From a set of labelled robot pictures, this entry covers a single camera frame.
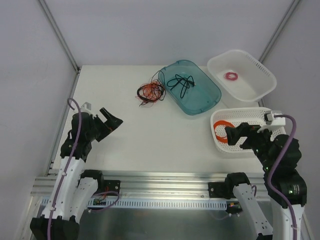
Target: robotic arm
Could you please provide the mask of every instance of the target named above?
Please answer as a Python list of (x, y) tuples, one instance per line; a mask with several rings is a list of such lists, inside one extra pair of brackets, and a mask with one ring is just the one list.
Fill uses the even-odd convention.
[(41, 216), (34, 217), (30, 224), (37, 240), (76, 240), (80, 218), (89, 199), (97, 191), (104, 192), (104, 177), (101, 171), (81, 172), (92, 149), (91, 143), (94, 140), (102, 141), (123, 121), (104, 108), (101, 108), (100, 112), (106, 118), (105, 122), (91, 112), (91, 105), (86, 102), (72, 117), (72, 129), (61, 147), (61, 164), (49, 203)]
[(243, 122), (238, 127), (225, 128), (229, 145), (235, 145), (241, 137), (247, 137), (240, 147), (252, 149), (262, 164), (264, 184), (271, 198), (273, 228), (253, 196), (245, 173), (228, 174), (224, 182), (226, 190), (218, 193), (226, 199), (230, 199), (231, 195), (238, 199), (257, 240), (299, 240), (301, 236), (307, 186), (296, 170), (302, 156), (299, 143), (293, 138), (286, 150), (286, 142), (292, 138), (286, 134), (280, 134), (271, 141), (272, 131), (286, 124), (284, 117), (279, 112), (268, 111), (264, 115), (265, 126)]

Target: white plastic basket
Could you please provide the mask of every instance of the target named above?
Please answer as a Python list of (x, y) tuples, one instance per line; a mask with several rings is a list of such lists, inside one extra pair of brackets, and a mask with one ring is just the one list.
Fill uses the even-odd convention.
[[(211, 124), (211, 131), (214, 139), (214, 144), (219, 152), (224, 154), (253, 154), (251, 149), (242, 149), (240, 145), (244, 143), (247, 139), (246, 137), (241, 137), (240, 140), (234, 146), (229, 146), (227, 143), (222, 143), (217, 140), (215, 131), (218, 136), (224, 137), (226, 136), (225, 127), (220, 125), (217, 126), (214, 130), (215, 122), (219, 120), (225, 120), (229, 123), (232, 123), (235, 127), (239, 126), (241, 123), (248, 123), (250, 125), (266, 125), (265, 122), (265, 112), (270, 110), (266, 107), (244, 107), (244, 108), (229, 108), (229, 109), (221, 109), (215, 111), (211, 115), (210, 124)], [(283, 127), (273, 131), (271, 136), (271, 141), (279, 134), (285, 134), (286, 131)]]
[[(277, 86), (276, 77), (246, 51), (229, 50), (211, 58), (207, 68), (229, 108), (251, 107)], [(225, 79), (227, 72), (237, 73), (238, 79)]]

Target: white table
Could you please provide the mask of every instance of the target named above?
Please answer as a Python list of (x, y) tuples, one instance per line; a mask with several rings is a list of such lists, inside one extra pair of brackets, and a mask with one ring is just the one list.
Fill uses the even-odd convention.
[[(101, 142), (94, 141), (86, 169), (173, 173), (262, 173), (254, 155), (226, 157), (214, 144), (210, 116), (225, 109), (222, 101), (209, 111), (189, 116), (168, 94), (151, 107), (139, 106), (137, 89), (163, 66), (83, 66), (74, 93), (82, 105), (106, 108), (123, 124)], [(60, 147), (71, 129), (69, 111), (53, 168), (60, 165)]]

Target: white wall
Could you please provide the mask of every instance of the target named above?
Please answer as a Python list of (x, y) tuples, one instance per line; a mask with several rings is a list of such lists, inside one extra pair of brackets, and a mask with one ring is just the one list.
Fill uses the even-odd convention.
[(75, 77), (36, 0), (0, 3), (0, 239), (14, 239)]
[(277, 78), (265, 98), (267, 107), (297, 120), (302, 159), (299, 172), (308, 186), (306, 215), (315, 239), (320, 239), (320, 1), (302, 1), (264, 63)]
[(259, 58), (292, 0), (47, 0), (82, 65), (169, 65), (243, 49)]

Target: perforated metal strip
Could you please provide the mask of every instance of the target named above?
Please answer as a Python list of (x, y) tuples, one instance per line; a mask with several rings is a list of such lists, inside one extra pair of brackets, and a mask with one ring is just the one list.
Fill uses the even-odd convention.
[[(105, 200), (105, 206), (112, 204), (115, 197), (108, 197)], [(49, 197), (42, 199), (42, 205), (45, 206), (49, 202)], [(88, 208), (103, 208), (103, 205), (94, 205), (94, 198), (91, 198), (87, 205)], [(226, 210), (226, 201), (217, 200), (170, 200), (170, 199), (132, 199), (122, 198), (113, 208), (126, 209), (188, 209), (188, 210)]]

